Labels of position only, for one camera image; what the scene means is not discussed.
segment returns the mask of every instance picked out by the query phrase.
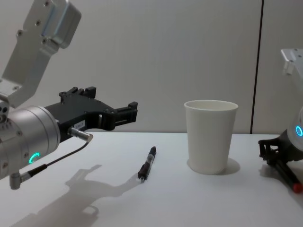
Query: black bracket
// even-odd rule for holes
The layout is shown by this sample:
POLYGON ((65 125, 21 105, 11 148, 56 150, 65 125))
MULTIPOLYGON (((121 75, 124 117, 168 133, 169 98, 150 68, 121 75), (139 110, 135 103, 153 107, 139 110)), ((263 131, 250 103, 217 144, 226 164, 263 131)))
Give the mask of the black bracket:
POLYGON ((271 140, 260 140, 260 157, 275 168, 295 193, 303 190, 302 184, 288 167, 287 162, 303 159, 303 152, 289 140, 285 130, 279 137, 271 140))
POLYGON ((96 88, 78 89, 73 87, 66 92, 60 92, 61 101, 46 109, 58 121, 61 132, 61 142, 70 138, 68 129, 75 127, 85 131, 87 129, 103 129, 111 131, 116 126, 136 121, 137 102, 127 107, 114 109, 95 99, 96 88))

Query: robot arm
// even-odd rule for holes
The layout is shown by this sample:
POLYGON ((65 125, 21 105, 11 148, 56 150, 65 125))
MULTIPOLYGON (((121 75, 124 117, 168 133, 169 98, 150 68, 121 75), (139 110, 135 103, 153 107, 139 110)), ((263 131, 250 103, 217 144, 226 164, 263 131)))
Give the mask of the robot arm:
POLYGON ((80 18, 69 0, 34 0, 17 32, 17 45, 0 79, 0 179, 10 175, 12 189, 31 177, 20 175, 20 169, 54 152, 60 142, 73 136, 90 142, 92 135, 84 130, 110 131, 136 121, 136 102, 114 109, 95 99, 95 87, 74 87, 61 92, 57 104, 9 113, 9 106, 34 95, 51 56, 69 46, 80 18))
POLYGON ((34 95, 51 56, 69 46, 80 19, 68 0, 34 1, 0 80, 2 109, 16 108, 34 95))
MULTIPOLYGON (((290 76, 303 93, 303 49, 283 49, 281 53, 285 60, 283 74, 290 76)), ((259 145, 260 157, 278 171, 295 193, 302 192, 303 185, 287 162, 303 159, 303 108, 279 137, 260 140, 259 145)))

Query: red tip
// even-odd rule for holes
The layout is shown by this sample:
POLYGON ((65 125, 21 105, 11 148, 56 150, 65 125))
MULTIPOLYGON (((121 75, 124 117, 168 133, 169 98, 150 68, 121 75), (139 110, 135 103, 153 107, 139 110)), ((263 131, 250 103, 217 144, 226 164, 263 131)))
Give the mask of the red tip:
POLYGON ((301 193, 303 191, 303 186, 300 183, 295 183, 293 185, 293 191, 294 193, 301 193))

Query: cup rim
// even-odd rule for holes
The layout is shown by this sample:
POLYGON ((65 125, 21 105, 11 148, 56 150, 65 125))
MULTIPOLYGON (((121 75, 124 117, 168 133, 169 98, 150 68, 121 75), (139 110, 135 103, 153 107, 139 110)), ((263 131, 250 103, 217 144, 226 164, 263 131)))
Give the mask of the cup rim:
POLYGON ((228 101, 223 101, 223 100, 211 100, 211 99, 200 99, 200 100, 192 100, 192 101, 188 101, 186 103, 184 103, 184 107, 188 108, 188 109, 193 109, 193 110, 202 110, 202 111, 218 111, 218 112, 223 112, 223 111, 231 111, 231 110, 236 110, 239 108, 239 106, 235 103, 232 102, 228 102, 228 101), (233 108, 226 108, 226 109, 222 109, 222 110, 216 110, 216 109, 204 109, 204 108, 196 108, 196 107, 192 107, 189 106, 188 104, 190 103, 194 103, 194 102, 216 102, 216 103, 226 103, 226 104, 231 104, 233 105, 233 108))

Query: silver cylindrical joint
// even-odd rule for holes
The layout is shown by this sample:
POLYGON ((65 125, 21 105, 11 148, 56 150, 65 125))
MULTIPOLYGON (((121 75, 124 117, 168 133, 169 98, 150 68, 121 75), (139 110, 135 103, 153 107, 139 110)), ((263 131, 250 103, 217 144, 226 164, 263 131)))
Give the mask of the silver cylindrical joint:
POLYGON ((43 107, 30 106, 9 113, 0 124, 0 179, 55 151, 60 130, 43 107))
POLYGON ((77 137, 81 140, 84 140, 86 142, 91 142, 91 140, 94 138, 94 136, 92 134, 86 133, 84 131, 80 131, 76 128, 70 127, 70 129, 68 130, 68 133, 71 136, 77 137))

